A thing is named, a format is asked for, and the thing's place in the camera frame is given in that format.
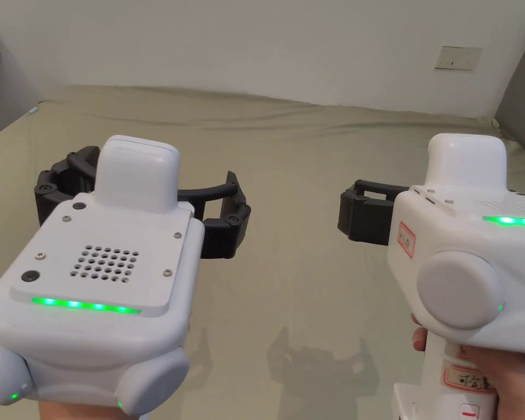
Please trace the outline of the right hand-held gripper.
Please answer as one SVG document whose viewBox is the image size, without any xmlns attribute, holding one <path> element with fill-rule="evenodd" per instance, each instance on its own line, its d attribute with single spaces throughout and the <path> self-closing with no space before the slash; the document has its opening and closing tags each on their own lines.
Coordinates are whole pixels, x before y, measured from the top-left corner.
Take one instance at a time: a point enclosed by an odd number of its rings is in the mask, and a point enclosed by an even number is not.
<svg viewBox="0 0 525 420">
<path fill-rule="evenodd" d="M 428 330 L 420 384 L 397 383 L 394 419 L 491 419 L 496 396 L 464 345 L 525 353 L 525 193 L 506 183 L 499 138 L 443 133 L 423 185 L 357 180 L 337 228 L 387 243 L 387 261 Z"/>
</svg>

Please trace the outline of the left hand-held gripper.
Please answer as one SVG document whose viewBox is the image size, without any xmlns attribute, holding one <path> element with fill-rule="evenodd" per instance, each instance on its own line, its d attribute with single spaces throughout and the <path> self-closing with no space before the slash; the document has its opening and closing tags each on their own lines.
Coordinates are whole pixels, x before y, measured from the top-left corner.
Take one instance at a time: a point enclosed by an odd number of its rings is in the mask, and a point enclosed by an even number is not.
<svg viewBox="0 0 525 420">
<path fill-rule="evenodd" d="M 205 227 L 178 202 L 171 145 L 116 135 L 92 192 L 62 202 L 0 278 L 0 404 L 147 414 L 189 370 Z"/>
</svg>

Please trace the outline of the person's left hand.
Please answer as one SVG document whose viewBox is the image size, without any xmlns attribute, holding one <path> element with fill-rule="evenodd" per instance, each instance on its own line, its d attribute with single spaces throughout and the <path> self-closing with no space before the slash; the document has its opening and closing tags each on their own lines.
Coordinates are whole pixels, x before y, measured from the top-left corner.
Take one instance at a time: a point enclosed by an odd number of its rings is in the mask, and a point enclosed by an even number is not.
<svg viewBox="0 0 525 420">
<path fill-rule="evenodd" d="M 38 409 L 40 419 L 137 419 L 115 407 L 39 401 Z"/>
</svg>

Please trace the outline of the person's right hand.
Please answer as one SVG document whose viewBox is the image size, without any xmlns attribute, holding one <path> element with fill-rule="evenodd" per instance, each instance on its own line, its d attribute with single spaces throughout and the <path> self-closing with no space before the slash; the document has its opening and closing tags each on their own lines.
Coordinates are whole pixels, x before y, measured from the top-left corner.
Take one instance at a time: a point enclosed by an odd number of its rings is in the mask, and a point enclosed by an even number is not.
<svg viewBox="0 0 525 420">
<path fill-rule="evenodd" d="M 459 419 L 525 419 L 525 353 L 447 345 L 441 366 L 446 391 L 473 399 Z"/>
</svg>

